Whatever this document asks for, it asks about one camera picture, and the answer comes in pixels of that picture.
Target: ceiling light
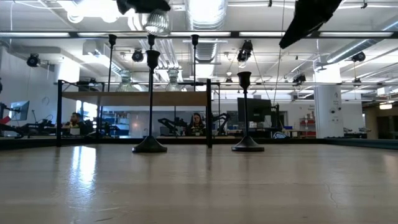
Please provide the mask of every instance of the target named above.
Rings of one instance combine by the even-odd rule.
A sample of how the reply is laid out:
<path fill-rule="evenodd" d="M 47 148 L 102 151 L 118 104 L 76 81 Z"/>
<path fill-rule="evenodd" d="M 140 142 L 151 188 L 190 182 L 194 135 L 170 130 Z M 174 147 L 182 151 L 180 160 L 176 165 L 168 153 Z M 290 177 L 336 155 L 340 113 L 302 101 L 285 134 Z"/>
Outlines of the ceiling light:
<path fill-rule="evenodd" d="M 170 33 L 169 16 L 164 11 L 155 10 L 149 15 L 144 29 L 150 34 L 167 37 Z"/>
<path fill-rule="evenodd" d="M 240 37 L 259 37 L 259 36 L 269 36 L 269 37 L 281 37 L 285 35 L 285 32 L 240 32 Z"/>
<path fill-rule="evenodd" d="M 390 37 L 393 32 L 321 32 L 320 37 Z"/>
<path fill-rule="evenodd" d="M 389 110 L 392 108 L 392 104 L 390 104 L 390 103 L 380 104 L 379 108 L 380 108 L 380 110 Z"/>
<path fill-rule="evenodd" d="M 191 40 L 182 40 L 184 44 L 191 44 Z M 199 44 L 227 44 L 228 40 L 199 40 Z"/>
<path fill-rule="evenodd" d="M 0 32 L 0 37 L 69 37 L 67 32 Z"/>
<path fill-rule="evenodd" d="M 191 35 L 197 34 L 201 38 L 206 38 L 205 36 L 210 37 L 228 37 L 231 35 L 231 32 L 207 32 L 207 31 L 195 31 L 195 32 L 171 32 L 170 36 L 181 36 L 181 37 L 191 37 Z"/>
<path fill-rule="evenodd" d="M 129 31 L 129 32 L 78 32 L 76 33 L 80 37 L 91 37 L 91 38 L 109 38 L 110 34 L 115 34 L 118 38 L 135 37 L 135 38 L 146 38 L 147 32 L 144 31 Z"/>

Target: white wall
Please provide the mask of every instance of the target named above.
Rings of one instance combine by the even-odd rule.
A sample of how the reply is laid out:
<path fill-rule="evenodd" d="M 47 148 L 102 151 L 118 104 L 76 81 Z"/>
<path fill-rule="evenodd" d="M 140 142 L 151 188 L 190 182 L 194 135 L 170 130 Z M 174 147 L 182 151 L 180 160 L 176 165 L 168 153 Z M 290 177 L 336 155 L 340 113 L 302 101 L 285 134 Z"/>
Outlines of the white wall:
<path fill-rule="evenodd" d="M 31 68 L 26 61 L 9 54 L 4 47 L 0 48 L 0 77 L 3 91 L 0 94 L 0 102 L 10 105 L 17 101 L 30 101 L 27 121 L 11 121 L 12 126 L 22 126 L 26 123 L 34 123 L 32 110 L 35 111 L 37 121 L 51 119 L 55 124 L 57 120 L 57 82 L 58 78 L 69 82 L 77 82 L 79 79 L 79 65 L 65 62 L 55 66 L 51 72 L 46 68 Z M 76 91 L 70 87 L 67 91 Z M 76 111 L 76 101 L 63 99 L 62 121 L 68 121 L 72 112 Z"/>
<path fill-rule="evenodd" d="M 3 91 L 0 101 L 10 105 L 16 101 L 30 101 L 27 121 L 20 121 L 19 125 L 34 123 L 32 110 L 37 120 L 52 115 L 52 121 L 57 117 L 57 86 L 54 85 L 55 75 L 44 68 L 30 68 L 26 61 L 7 53 L 1 47 L 0 77 Z M 16 121 L 10 125 L 17 126 Z"/>

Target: ceiling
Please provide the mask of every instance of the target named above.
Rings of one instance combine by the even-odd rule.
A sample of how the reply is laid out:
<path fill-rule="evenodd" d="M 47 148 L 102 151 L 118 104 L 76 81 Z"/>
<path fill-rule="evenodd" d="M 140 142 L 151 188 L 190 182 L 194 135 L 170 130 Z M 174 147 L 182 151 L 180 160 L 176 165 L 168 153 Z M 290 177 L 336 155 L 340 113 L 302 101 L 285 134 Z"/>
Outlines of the ceiling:
<path fill-rule="evenodd" d="M 267 7 L 267 1 L 229 1 L 226 10 L 226 19 L 223 30 L 286 30 L 293 15 L 294 0 L 274 1 L 272 7 Z M 335 15 L 328 21 L 322 30 L 333 31 L 371 31 L 381 30 L 386 21 L 398 21 L 397 1 L 368 0 L 369 7 L 360 9 L 362 1 L 347 0 L 335 12 Z M 184 1 L 171 0 L 173 9 L 169 13 L 170 26 L 172 30 L 186 30 L 187 20 L 185 11 L 179 10 L 184 6 Z M 127 24 L 126 17 L 120 17 L 114 23 L 106 23 L 100 17 L 85 17 L 80 23 L 73 24 L 67 19 L 67 12 L 60 9 L 61 5 L 56 1 L 7 1 L 0 0 L 0 30 L 34 30 L 34 31 L 102 31 L 102 30 L 131 30 Z M 312 60 L 319 55 L 328 55 L 351 43 L 353 39 L 303 39 L 290 47 L 281 50 L 279 39 L 252 39 L 254 53 L 247 62 L 246 67 L 239 68 L 235 55 L 241 48 L 244 39 L 222 39 L 225 43 L 219 44 L 217 57 L 213 61 L 214 72 L 210 77 L 214 82 L 224 82 L 227 72 L 231 72 L 232 79 L 238 79 L 235 74 L 239 71 L 248 70 L 252 72 L 252 82 L 284 82 L 292 81 L 297 71 L 291 71 L 300 67 L 300 72 L 306 74 L 307 81 L 312 80 Z M 95 77 L 97 80 L 107 80 L 108 68 L 99 63 L 93 63 L 83 53 L 83 39 L 14 39 L 12 47 L 19 49 L 21 57 L 30 53 L 29 47 L 58 47 L 74 56 L 82 66 L 81 77 Z M 108 44 L 107 40 L 95 41 L 97 45 Z M 182 78 L 189 82 L 192 80 L 192 51 L 189 43 L 183 43 L 182 39 L 174 39 L 173 49 L 182 69 Z M 357 63 L 358 68 L 353 69 L 352 62 L 341 62 L 340 72 L 343 81 L 352 80 L 354 74 L 357 76 L 376 72 L 398 62 L 398 50 L 378 57 L 398 47 L 398 39 L 383 40 L 364 50 L 367 58 L 365 62 Z M 142 48 L 137 39 L 119 39 L 115 45 L 114 60 L 127 70 L 133 71 L 136 75 L 135 82 L 147 82 L 147 65 L 145 62 L 135 63 L 131 59 L 134 49 Z M 42 60 L 50 63 L 61 63 L 62 54 L 40 54 Z M 398 67 L 388 72 L 367 78 L 366 82 L 383 82 L 388 79 L 390 82 L 398 81 Z M 376 87 L 369 86 L 363 90 L 373 91 Z"/>

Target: black bracket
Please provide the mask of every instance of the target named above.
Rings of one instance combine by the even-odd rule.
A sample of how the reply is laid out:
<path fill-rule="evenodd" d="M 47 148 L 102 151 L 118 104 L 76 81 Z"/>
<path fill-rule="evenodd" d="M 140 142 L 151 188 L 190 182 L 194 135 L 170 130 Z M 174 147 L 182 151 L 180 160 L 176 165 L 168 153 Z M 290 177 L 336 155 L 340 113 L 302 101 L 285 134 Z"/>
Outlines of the black bracket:
<path fill-rule="evenodd" d="M 366 2 L 366 0 L 363 0 L 363 6 L 361 6 L 361 9 L 366 9 L 367 6 L 368 3 Z"/>

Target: cable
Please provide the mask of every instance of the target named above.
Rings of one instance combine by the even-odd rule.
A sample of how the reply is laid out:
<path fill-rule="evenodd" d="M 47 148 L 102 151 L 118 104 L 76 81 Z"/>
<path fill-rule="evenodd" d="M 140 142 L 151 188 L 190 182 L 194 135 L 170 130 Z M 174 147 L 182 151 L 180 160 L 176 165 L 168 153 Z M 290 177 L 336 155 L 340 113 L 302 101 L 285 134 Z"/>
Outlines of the cable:
<path fill-rule="evenodd" d="M 31 5 L 31 4 L 27 4 L 27 3 L 24 3 L 24 2 L 15 2 L 14 1 L 14 3 L 18 3 L 18 4 L 23 4 L 23 5 L 25 5 L 25 6 L 29 6 L 29 7 L 33 7 L 33 8 L 36 8 L 36 9 L 63 9 L 63 7 L 42 7 L 42 6 L 33 6 L 33 5 Z"/>
<path fill-rule="evenodd" d="M 261 78 L 261 83 L 262 83 L 262 85 L 264 86 L 264 89 L 265 89 L 265 91 L 266 91 L 266 93 L 267 93 L 268 100 L 271 100 L 271 99 L 269 98 L 269 95 L 268 95 L 268 91 L 267 91 L 267 88 L 266 88 L 266 84 L 264 83 L 264 80 L 262 79 L 262 75 L 261 75 L 261 72 L 260 72 L 259 64 L 257 63 L 257 58 L 256 58 L 256 54 L 254 53 L 254 50 L 253 50 L 253 57 L 254 57 L 254 61 L 256 62 L 256 66 L 257 66 L 257 70 L 258 70 L 258 72 L 259 72 L 259 76 L 260 76 L 260 78 Z"/>
<path fill-rule="evenodd" d="M 283 37 L 283 31 L 284 31 L 284 22 L 285 22 L 285 3 L 286 0 L 284 0 L 284 9 L 282 11 L 282 27 L 280 28 L 280 38 Z M 282 49 L 279 48 L 279 59 L 278 59 L 278 72 L 276 76 L 276 83 L 275 83 L 275 93 L 274 93 L 274 102 L 273 105 L 275 106 L 275 98 L 276 98 L 276 90 L 278 89 L 278 79 L 279 79 L 279 70 L 280 70 L 280 60 L 281 60 L 281 54 L 282 54 Z"/>

